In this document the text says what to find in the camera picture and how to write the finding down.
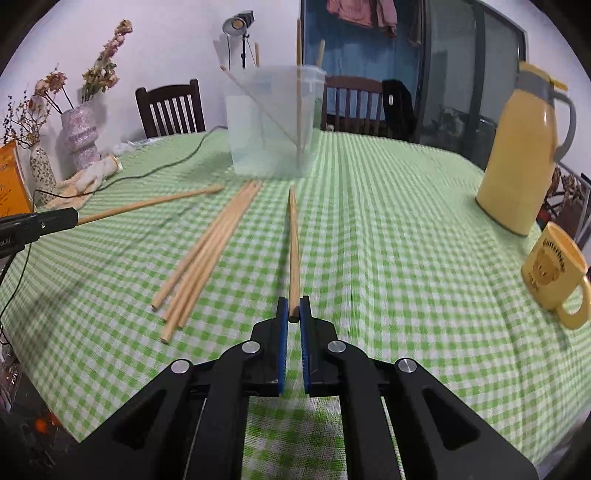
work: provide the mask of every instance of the clear plastic box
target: clear plastic box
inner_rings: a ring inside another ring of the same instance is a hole
[[[230,72],[228,139],[238,175],[294,178],[308,172],[317,155],[326,72],[299,69],[300,88],[295,65]]]

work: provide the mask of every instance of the green checkered tablecloth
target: green checkered tablecloth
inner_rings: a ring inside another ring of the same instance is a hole
[[[137,175],[193,151],[168,137],[122,158]],[[474,201],[482,173],[456,154],[383,138],[322,134],[297,181],[301,292],[339,337],[374,358],[411,356],[534,463],[591,398],[591,325],[541,310],[519,268],[540,231],[518,238]],[[225,132],[189,161],[96,194],[82,215],[221,182],[216,195],[154,206],[33,244],[5,324],[28,375],[82,440],[171,361],[217,358],[274,316],[288,294],[289,181],[267,180],[182,332],[170,345],[150,300],[239,188]],[[6,302],[20,253],[0,291]],[[572,300],[580,301],[580,296]],[[250,402],[245,478],[343,478],[337,398],[308,399],[290,325],[283,398]]]

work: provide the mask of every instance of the pink vase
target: pink vase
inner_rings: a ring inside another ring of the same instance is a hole
[[[100,160],[95,141],[99,137],[91,102],[84,102],[61,115],[64,141],[72,154],[76,170],[82,170]]]

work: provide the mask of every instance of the lamp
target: lamp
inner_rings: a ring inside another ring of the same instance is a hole
[[[246,39],[250,37],[246,31],[254,21],[255,16],[252,10],[245,10],[228,18],[222,25],[222,31],[229,37],[242,36],[242,54],[240,57],[242,58],[243,69],[246,68]]]

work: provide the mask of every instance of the glass door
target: glass door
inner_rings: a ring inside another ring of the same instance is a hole
[[[418,142],[463,154],[474,87],[474,11],[466,0],[427,2],[426,29],[431,38],[426,39]]]
[[[519,61],[525,60],[523,32],[490,9],[482,10],[485,30],[484,78],[472,162],[486,169],[501,112],[515,89]]]
[[[425,0],[424,67],[415,140],[483,170],[525,60],[524,33],[476,0]]]

